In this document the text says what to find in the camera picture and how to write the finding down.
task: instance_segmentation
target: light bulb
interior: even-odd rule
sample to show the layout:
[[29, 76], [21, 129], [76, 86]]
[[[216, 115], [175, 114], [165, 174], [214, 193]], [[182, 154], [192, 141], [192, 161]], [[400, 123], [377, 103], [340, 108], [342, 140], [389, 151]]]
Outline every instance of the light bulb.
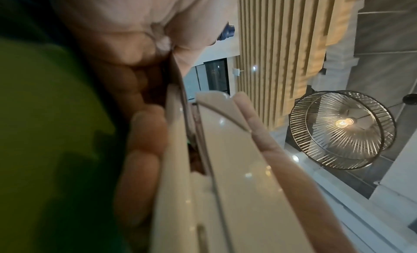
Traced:
[[340, 120], [336, 121], [336, 123], [335, 123], [335, 125], [338, 128], [345, 128], [345, 127], [347, 127], [347, 126], [349, 126], [351, 124], [353, 124], [353, 119], [351, 119], [351, 118], [340, 119]]

